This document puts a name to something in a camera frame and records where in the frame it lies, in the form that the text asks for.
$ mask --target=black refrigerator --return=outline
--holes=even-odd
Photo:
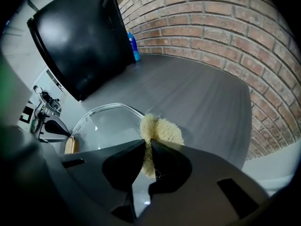
[[[54,0],[27,25],[51,72],[78,101],[135,62],[116,0]]]

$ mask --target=blue bottle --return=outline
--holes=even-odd
[[[132,47],[132,51],[133,51],[135,60],[139,61],[140,60],[140,55],[139,55],[139,52],[138,52],[136,40],[133,37],[133,35],[131,34],[131,32],[128,31],[128,30],[127,30],[127,36],[128,36],[128,40],[130,40],[130,44],[131,44],[131,47]]]

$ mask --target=refrigerator door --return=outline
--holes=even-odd
[[[77,100],[135,62],[116,0],[54,0],[27,24],[48,67]]]

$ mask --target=sponge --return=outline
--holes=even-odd
[[[164,118],[158,118],[152,114],[146,114],[140,122],[140,135],[146,142],[142,172],[149,178],[155,178],[151,139],[184,145],[182,132],[176,124]]]

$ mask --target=gray countertop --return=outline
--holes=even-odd
[[[249,88],[213,67],[162,55],[141,62],[103,84],[81,103],[85,111],[124,103],[177,124],[186,146],[214,153],[238,168],[251,135]]]

